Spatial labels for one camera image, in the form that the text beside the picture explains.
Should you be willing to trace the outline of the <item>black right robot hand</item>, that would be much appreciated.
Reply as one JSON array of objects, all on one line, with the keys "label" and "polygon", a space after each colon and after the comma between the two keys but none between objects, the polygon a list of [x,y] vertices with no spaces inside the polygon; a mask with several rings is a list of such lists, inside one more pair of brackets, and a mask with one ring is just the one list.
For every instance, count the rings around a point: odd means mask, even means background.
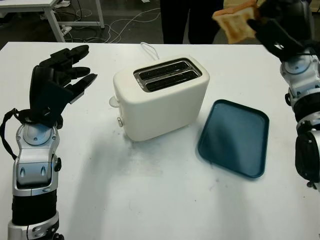
[{"label": "black right robot hand", "polygon": [[301,55],[314,40],[314,21],[309,0],[266,0],[256,19],[247,24],[255,38],[284,62]]}]

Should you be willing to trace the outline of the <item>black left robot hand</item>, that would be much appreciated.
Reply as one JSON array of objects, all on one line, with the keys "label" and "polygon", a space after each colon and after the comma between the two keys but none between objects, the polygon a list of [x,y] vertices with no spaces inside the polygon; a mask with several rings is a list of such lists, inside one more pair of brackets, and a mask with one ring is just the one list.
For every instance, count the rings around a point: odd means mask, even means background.
[{"label": "black left robot hand", "polygon": [[36,65],[29,90],[30,109],[52,114],[81,97],[98,76],[88,67],[74,67],[88,54],[88,45],[64,48]]}]

